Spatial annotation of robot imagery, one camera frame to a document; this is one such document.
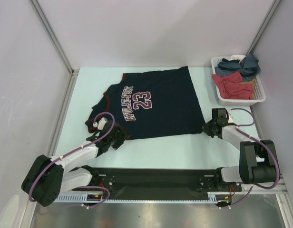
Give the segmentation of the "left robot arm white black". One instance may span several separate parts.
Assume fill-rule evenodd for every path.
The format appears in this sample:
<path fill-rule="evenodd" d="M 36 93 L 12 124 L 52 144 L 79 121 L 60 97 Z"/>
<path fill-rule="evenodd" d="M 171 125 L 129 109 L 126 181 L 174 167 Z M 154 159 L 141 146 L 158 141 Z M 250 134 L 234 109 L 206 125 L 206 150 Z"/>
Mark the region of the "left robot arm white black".
<path fill-rule="evenodd" d="M 105 188 L 99 184 L 99 172 L 87 162 L 113 148 L 117 150 L 130 137 L 129 131 L 118 123 L 108 121 L 101 124 L 86 141 L 60 155 L 38 156 L 21 184 L 31 202 L 46 207 L 52 204 L 61 193 L 82 188 L 89 190 Z"/>

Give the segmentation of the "navy jersey tank top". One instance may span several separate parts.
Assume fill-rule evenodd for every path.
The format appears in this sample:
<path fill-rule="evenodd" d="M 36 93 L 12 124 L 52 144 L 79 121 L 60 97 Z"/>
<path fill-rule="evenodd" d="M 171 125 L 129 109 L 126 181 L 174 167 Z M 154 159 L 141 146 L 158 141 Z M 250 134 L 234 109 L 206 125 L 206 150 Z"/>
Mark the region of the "navy jersey tank top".
<path fill-rule="evenodd" d="M 200 134 L 205 120 L 188 67 L 124 73 L 93 106 L 85 124 L 97 128 L 97 114 L 109 112 L 131 140 Z"/>

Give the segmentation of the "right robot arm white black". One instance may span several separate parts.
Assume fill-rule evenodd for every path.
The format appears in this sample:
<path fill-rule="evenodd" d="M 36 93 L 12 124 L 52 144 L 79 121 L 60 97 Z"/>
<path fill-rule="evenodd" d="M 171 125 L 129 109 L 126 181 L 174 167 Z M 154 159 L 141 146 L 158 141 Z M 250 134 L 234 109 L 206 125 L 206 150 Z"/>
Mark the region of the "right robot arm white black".
<path fill-rule="evenodd" d="M 237 125 L 227 109 L 212 109 L 212 119 L 203 126 L 203 132 L 239 150 L 237 166 L 217 169 L 219 175 L 214 178 L 214 186 L 218 190 L 226 190 L 231 182 L 251 184 L 262 189 L 273 189 L 278 184 L 281 172 L 273 141 L 255 138 L 241 129 L 254 124 L 255 119 L 251 124 Z"/>

